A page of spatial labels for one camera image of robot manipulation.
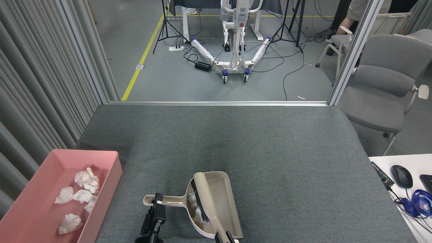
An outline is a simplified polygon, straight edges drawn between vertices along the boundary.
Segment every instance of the black cloth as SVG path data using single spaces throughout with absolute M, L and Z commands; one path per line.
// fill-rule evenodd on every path
M 417 0 L 392 0 L 388 13 L 408 13 Z
M 251 9 L 256 9 L 259 5 L 259 2 L 259 0 L 255 0 Z M 236 0 L 232 0 L 232 7 L 235 6 L 235 3 Z M 176 15 L 175 6 L 197 9 L 220 9 L 220 0 L 171 0 L 169 12 L 174 16 Z M 261 9 L 282 14 L 280 0 L 264 0 L 263 5 L 261 5 Z

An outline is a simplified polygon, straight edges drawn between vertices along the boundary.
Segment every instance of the pink tray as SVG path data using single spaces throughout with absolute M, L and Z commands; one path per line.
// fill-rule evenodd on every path
M 74 177 L 87 167 L 92 168 L 101 186 L 93 211 L 85 211 L 87 203 L 75 200 L 54 204 L 63 187 L 71 186 L 74 193 L 82 189 Z M 0 221 L 0 243 L 93 243 L 121 174 L 116 151 L 52 150 Z M 84 225 L 60 235 L 58 227 L 66 214 L 78 215 Z

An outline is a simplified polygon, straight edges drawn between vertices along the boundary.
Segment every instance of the gray table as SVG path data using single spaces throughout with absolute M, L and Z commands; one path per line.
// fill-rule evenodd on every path
M 97 243 L 133 242 L 143 196 L 183 195 L 197 171 L 231 179 L 241 242 L 415 242 L 337 107 L 100 106 L 77 149 L 123 166 Z M 166 243 L 213 242 L 167 208 Z
M 251 9 L 256 9 L 259 0 L 255 0 Z M 236 1 L 232 1 L 232 6 L 235 6 Z M 171 0 L 169 5 L 169 12 L 175 16 L 175 6 L 183 6 L 186 8 L 197 9 L 220 9 L 220 0 Z M 264 0 L 261 6 L 262 10 L 267 10 L 273 13 L 282 14 L 280 0 Z

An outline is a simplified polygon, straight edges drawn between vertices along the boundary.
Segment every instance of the gray curtain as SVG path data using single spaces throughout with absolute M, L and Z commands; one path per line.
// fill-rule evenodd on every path
M 87 1 L 0 1 L 0 217 L 110 100 L 119 94 Z
M 407 33 L 420 29 L 432 29 L 432 1 L 419 0 L 412 9 L 413 16 L 407 23 Z

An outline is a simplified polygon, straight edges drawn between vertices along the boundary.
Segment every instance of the black mouse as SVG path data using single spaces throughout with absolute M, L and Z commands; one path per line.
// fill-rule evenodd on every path
M 400 165 L 393 165 L 391 167 L 391 174 L 393 175 L 394 182 L 402 188 L 413 187 L 413 177 L 411 173 Z

